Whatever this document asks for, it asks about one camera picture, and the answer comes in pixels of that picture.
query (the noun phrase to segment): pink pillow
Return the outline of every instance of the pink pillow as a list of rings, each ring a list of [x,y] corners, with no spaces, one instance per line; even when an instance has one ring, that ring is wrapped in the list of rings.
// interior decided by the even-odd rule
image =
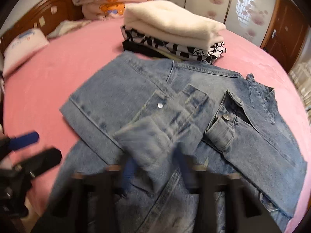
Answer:
[[[48,40],[40,29],[30,29],[18,35],[4,51],[3,77],[14,72],[48,44]]]

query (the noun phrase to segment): pink mattress cover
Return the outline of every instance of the pink mattress cover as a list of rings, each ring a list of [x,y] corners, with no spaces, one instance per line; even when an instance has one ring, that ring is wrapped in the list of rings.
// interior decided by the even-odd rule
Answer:
[[[93,22],[69,33],[37,53],[5,84],[4,128],[8,136],[35,130],[40,140],[10,154],[13,163],[44,148],[61,150],[63,159],[78,137],[59,112],[60,107],[84,81],[119,55],[122,49],[122,19]],[[222,31],[227,53],[216,65],[237,71],[244,77],[253,73],[255,80],[275,88],[280,114],[293,132],[306,161],[311,159],[311,134],[304,106],[280,64],[262,49],[230,32]],[[58,167],[36,178],[28,197],[41,214],[58,172]],[[292,232],[307,209],[311,189],[311,171],[307,176],[294,218],[286,232]]]

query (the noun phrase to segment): headboard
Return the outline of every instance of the headboard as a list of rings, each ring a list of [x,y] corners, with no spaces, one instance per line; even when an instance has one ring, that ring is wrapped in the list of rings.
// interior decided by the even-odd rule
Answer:
[[[28,29],[37,27],[48,35],[61,21],[82,18],[82,6],[71,0],[42,0],[0,37],[0,52],[3,54],[12,40]]]

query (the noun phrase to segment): denim fabric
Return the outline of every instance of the denim fabric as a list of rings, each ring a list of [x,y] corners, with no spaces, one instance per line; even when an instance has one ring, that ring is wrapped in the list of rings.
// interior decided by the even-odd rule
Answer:
[[[201,62],[146,61],[124,52],[82,85],[61,112],[83,141],[69,153],[50,200],[74,171],[99,172],[123,150],[145,170],[117,203],[121,232],[191,232],[187,194],[172,148],[221,174],[240,172],[281,230],[293,216],[306,162],[277,110],[274,90]],[[219,232],[224,199],[218,195]]]

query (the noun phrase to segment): cream fleece garment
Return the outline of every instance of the cream fleece garment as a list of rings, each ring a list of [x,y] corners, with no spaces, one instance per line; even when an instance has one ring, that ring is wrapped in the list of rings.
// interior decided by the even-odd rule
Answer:
[[[226,29],[223,23],[195,15],[164,0],[129,4],[124,12],[127,29],[184,46],[208,50],[224,39],[218,34]]]

